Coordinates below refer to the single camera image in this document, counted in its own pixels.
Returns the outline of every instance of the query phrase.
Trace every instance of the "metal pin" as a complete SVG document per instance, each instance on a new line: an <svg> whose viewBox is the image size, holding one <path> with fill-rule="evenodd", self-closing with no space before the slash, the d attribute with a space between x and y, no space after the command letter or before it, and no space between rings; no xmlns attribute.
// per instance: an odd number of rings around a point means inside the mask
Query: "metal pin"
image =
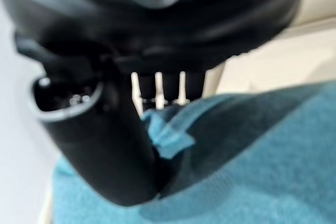
<svg viewBox="0 0 336 224"><path fill-rule="evenodd" d="M90 97L89 97L88 95L84 95L84 96L82 97L82 101L83 101L83 102L88 102L88 101L90 101Z"/></svg>
<svg viewBox="0 0 336 224"><path fill-rule="evenodd" d="M51 84L51 80L48 77L44 77L38 81L38 84L42 88L47 88Z"/></svg>

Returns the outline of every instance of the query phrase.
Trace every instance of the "black plastic device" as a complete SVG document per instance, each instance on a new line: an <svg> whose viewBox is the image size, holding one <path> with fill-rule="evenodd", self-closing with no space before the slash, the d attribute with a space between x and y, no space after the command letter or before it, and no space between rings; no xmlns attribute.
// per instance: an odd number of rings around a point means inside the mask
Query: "black plastic device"
<svg viewBox="0 0 336 224"><path fill-rule="evenodd" d="M153 199L171 170L132 102L138 73L155 108L156 72L167 105L202 95L204 74L259 47L286 28L300 0L3 0L18 52L43 64L33 112L78 173L122 206Z"/></svg>

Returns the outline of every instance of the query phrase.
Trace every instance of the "black handle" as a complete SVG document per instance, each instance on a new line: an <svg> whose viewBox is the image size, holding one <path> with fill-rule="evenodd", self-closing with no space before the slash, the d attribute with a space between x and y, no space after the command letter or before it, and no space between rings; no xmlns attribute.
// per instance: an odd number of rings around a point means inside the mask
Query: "black handle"
<svg viewBox="0 0 336 224"><path fill-rule="evenodd" d="M88 184L115 204L134 206L153 199L158 188L156 157L126 82L118 88L99 83L86 102L55 110L47 102L55 93L36 81L32 102L56 145Z"/></svg>

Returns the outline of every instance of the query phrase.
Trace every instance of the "blue sweater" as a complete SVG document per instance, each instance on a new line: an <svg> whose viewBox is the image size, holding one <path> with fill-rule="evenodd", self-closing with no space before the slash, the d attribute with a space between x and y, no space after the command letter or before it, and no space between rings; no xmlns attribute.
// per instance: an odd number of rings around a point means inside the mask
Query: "blue sweater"
<svg viewBox="0 0 336 224"><path fill-rule="evenodd" d="M115 206L63 159L55 224L336 223L336 83L218 96L143 120L163 157L182 157L169 190Z"/></svg>

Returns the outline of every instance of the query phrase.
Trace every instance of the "teal towel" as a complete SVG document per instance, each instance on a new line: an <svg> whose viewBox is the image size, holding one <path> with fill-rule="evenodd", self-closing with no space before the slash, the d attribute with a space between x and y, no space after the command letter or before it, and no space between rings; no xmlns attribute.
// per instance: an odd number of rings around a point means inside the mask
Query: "teal towel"
<svg viewBox="0 0 336 224"><path fill-rule="evenodd" d="M143 120L160 154L182 159L162 198L116 206L63 159L55 224L336 223L335 83L223 95Z"/></svg>

